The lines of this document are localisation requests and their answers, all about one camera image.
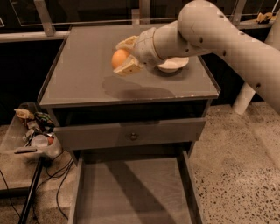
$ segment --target gray cabinet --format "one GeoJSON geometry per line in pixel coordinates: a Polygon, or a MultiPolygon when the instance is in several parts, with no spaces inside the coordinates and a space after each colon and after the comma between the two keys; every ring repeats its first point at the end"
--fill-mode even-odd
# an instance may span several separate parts
{"type": "Polygon", "coordinates": [[[74,27],[42,87],[39,104],[79,167],[69,223],[203,220],[187,159],[219,95],[212,75],[198,57],[126,78],[110,65],[118,42],[160,25],[74,27]]]}

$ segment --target white bowl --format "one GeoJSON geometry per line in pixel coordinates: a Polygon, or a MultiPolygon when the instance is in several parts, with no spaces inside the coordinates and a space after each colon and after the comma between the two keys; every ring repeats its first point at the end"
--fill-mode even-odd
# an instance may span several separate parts
{"type": "Polygon", "coordinates": [[[165,63],[157,66],[158,69],[165,73],[174,73],[189,62],[189,58],[170,58],[165,63]]]}

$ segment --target drawer handle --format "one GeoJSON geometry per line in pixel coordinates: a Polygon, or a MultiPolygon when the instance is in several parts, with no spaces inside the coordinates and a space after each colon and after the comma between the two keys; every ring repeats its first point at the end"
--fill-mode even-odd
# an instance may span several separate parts
{"type": "Polygon", "coordinates": [[[137,140],[137,139],[138,139],[138,134],[132,132],[131,135],[130,135],[130,140],[131,140],[131,141],[135,141],[135,140],[137,140]]]}

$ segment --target cable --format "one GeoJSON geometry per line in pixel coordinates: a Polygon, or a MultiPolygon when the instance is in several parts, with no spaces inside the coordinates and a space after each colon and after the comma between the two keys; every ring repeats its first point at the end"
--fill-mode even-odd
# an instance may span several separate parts
{"type": "Polygon", "coordinates": [[[2,173],[2,171],[0,170],[0,173],[1,173],[1,175],[2,175],[2,178],[3,178],[3,182],[6,184],[6,187],[7,187],[7,191],[8,191],[8,194],[9,194],[9,199],[10,199],[10,205],[12,206],[12,208],[15,210],[15,212],[17,213],[17,215],[18,215],[18,217],[20,218],[20,215],[19,215],[19,213],[18,213],[18,211],[17,211],[17,209],[14,207],[14,205],[12,204],[12,201],[11,201],[11,195],[10,195],[10,189],[9,189],[9,187],[8,187],[8,184],[7,184],[7,182],[6,182],[6,179],[5,179],[5,177],[4,177],[4,175],[3,175],[3,173],[2,173]]]}
{"type": "MultiPolygon", "coordinates": [[[[62,168],[60,168],[60,169],[59,169],[58,171],[56,171],[54,174],[49,174],[48,171],[47,171],[47,168],[45,168],[46,173],[47,173],[47,175],[48,175],[49,177],[48,177],[47,179],[43,180],[43,181],[37,186],[36,191],[37,191],[44,183],[46,183],[46,182],[47,182],[48,180],[50,180],[50,179],[53,179],[53,178],[59,179],[59,178],[61,178],[64,174],[66,174],[66,176],[67,176],[67,174],[69,173],[70,168],[71,168],[71,166],[72,166],[73,163],[74,163],[74,161],[73,161],[72,159],[70,159],[70,160],[68,161],[68,163],[67,163],[65,166],[63,166],[62,168]]],[[[39,223],[39,222],[38,222],[38,217],[37,217],[37,215],[36,215],[36,213],[35,213],[34,201],[33,201],[33,203],[32,203],[33,215],[34,215],[34,219],[37,221],[37,223],[39,223]]],[[[58,204],[58,201],[57,201],[57,205],[58,205],[59,211],[63,214],[64,217],[66,217],[66,215],[62,212],[62,210],[61,210],[61,208],[60,208],[60,205],[58,204]]]]}
{"type": "Polygon", "coordinates": [[[70,165],[70,163],[72,163],[72,161],[73,160],[70,159],[69,162],[64,167],[62,167],[59,171],[56,171],[54,174],[50,174],[48,172],[47,168],[45,168],[45,172],[49,176],[50,179],[59,179],[65,174],[66,171],[64,171],[62,174],[60,174],[58,176],[55,176],[55,175],[58,174],[59,172],[61,172],[62,170],[67,169],[67,167],[70,165]]]}
{"type": "Polygon", "coordinates": [[[65,170],[65,171],[63,171],[63,170],[66,169],[66,168],[70,165],[71,162],[72,162],[72,159],[70,159],[69,162],[68,162],[64,167],[62,167],[61,169],[59,169],[58,171],[56,171],[54,174],[50,175],[49,178],[43,180],[42,183],[40,183],[40,184],[37,186],[36,191],[37,191],[46,181],[50,180],[51,178],[57,178],[57,179],[58,179],[58,178],[62,177],[62,176],[66,173],[66,171],[67,171],[67,170],[65,170]],[[61,172],[61,171],[63,171],[62,174],[60,174],[59,176],[55,176],[56,174],[58,174],[58,173],[61,172]]]}
{"type": "Polygon", "coordinates": [[[57,206],[58,206],[58,209],[59,209],[59,211],[62,213],[62,215],[63,215],[67,220],[68,220],[68,217],[66,216],[66,214],[62,211],[62,209],[61,209],[61,207],[60,207],[60,203],[59,203],[59,193],[60,193],[60,188],[61,188],[61,186],[62,186],[64,180],[67,178],[67,175],[68,175],[68,173],[69,173],[69,171],[70,171],[71,166],[73,165],[73,163],[74,163],[74,162],[72,161],[71,164],[67,167],[66,174],[65,174],[64,178],[61,180],[60,185],[59,185],[59,189],[58,189],[58,191],[57,191],[57,193],[56,193],[56,204],[57,204],[57,206]]]}

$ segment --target orange ball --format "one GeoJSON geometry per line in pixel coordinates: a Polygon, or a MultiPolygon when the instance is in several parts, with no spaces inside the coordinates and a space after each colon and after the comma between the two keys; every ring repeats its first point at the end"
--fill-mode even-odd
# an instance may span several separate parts
{"type": "Polygon", "coordinates": [[[123,50],[119,49],[117,50],[113,57],[112,57],[112,67],[116,69],[119,67],[128,57],[130,56],[130,53],[123,50]]]}

